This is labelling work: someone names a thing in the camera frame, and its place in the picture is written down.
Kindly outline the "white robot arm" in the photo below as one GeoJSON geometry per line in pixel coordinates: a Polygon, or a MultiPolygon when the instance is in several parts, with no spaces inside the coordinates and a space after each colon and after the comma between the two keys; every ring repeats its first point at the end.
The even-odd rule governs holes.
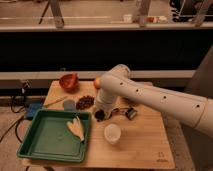
{"type": "Polygon", "coordinates": [[[213,100],[137,83],[130,69],[118,64],[100,77],[95,105],[108,118],[118,96],[168,114],[180,122],[213,137],[213,100]]]}

